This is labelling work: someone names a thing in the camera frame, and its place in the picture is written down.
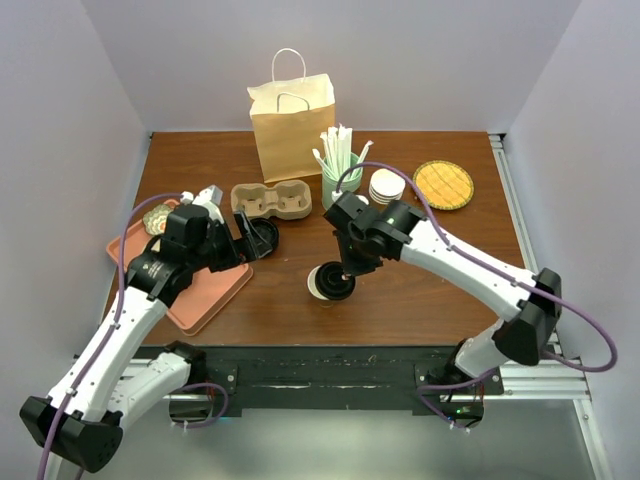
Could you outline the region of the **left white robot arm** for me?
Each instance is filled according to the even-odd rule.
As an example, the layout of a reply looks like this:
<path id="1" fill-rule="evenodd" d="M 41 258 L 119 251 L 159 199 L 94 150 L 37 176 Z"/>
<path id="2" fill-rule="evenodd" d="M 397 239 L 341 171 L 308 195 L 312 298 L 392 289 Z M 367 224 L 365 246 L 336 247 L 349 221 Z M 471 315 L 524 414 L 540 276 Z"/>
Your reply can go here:
<path id="1" fill-rule="evenodd" d="M 174 342 L 128 381 L 121 376 L 141 342 L 203 269 L 222 272 L 268 256 L 272 242 L 242 211 L 233 238 L 213 203 L 172 210 L 156 235 L 119 275 L 113 307 L 68 373 L 46 397 L 30 396 L 20 417 L 42 447 L 38 478 L 54 479 L 51 454 L 95 473 L 125 432 L 166 394 L 208 387 L 206 355 Z"/>

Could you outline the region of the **black cup lid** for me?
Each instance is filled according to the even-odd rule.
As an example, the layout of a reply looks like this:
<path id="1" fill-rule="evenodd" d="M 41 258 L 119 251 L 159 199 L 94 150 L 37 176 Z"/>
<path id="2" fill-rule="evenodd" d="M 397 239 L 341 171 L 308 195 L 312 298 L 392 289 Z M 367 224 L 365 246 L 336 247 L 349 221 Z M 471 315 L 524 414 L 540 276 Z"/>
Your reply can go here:
<path id="1" fill-rule="evenodd" d="M 330 301 L 342 301 L 354 292 L 356 280 L 345 273 L 340 262 L 330 261 L 318 268 L 314 285 L 322 297 Z"/>

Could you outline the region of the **single brown paper cup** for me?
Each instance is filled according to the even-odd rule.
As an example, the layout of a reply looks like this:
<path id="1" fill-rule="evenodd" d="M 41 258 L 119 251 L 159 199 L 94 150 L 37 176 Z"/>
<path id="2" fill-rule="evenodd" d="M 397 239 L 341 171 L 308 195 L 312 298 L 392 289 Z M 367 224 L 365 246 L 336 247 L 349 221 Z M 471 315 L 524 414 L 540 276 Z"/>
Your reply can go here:
<path id="1" fill-rule="evenodd" d="M 339 301 L 330 301 L 330 300 L 328 300 L 328 299 L 326 299 L 326 298 L 322 297 L 322 296 L 319 294 L 319 292 L 316 290 L 315 285 L 314 285 L 314 280 L 315 280 L 315 274 L 316 274 L 316 272 L 317 272 L 317 270 L 318 270 L 318 268 L 319 268 L 320 266 L 315 267 L 315 268 L 314 268 L 314 269 L 309 273 L 308 278 L 307 278 L 307 288 L 308 288 L 308 290 L 309 290 L 310 294 L 311 294 L 311 295 L 312 295 L 312 296 L 313 296 L 313 297 L 314 297 L 314 298 L 315 298 L 315 299 L 316 299 L 316 300 L 317 300 L 321 305 L 326 305 L 326 306 L 328 306 L 328 305 L 330 305 L 330 304 L 332 304 L 332 303 L 339 302 Z"/>

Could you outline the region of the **stack of paper cups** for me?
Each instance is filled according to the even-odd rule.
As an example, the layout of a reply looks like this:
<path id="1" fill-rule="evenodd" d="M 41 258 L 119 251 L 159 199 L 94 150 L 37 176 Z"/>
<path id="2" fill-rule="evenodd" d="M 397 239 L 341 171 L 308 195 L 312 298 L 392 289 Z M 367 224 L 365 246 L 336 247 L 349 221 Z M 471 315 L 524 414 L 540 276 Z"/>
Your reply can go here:
<path id="1" fill-rule="evenodd" d="M 378 169 L 371 175 L 369 196 L 378 204 L 386 205 L 400 200 L 405 187 L 406 182 L 401 176 L 387 169 Z"/>

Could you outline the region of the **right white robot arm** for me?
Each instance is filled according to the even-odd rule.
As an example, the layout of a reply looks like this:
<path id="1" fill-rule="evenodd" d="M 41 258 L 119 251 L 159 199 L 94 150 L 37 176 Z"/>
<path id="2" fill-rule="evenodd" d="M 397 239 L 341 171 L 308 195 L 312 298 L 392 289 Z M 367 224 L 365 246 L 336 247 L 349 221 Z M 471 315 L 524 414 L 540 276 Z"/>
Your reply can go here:
<path id="1" fill-rule="evenodd" d="M 352 192 L 341 194 L 324 214 L 339 245 L 341 274 L 320 273 L 316 287 L 326 298 L 348 297 L 357 276 L 386 260 L 420 267 L 461 288 L 488 306 L 497 321 L 463 340 L 445 369 L 448 386 L 469 392 L 481 376 L 508 361 L 535 366 L 561 314 L 560 276 L 544 268 L 533 273 L 437 231 L 427 214 L 403 201 L 385 209 L 368 205 Z"/>

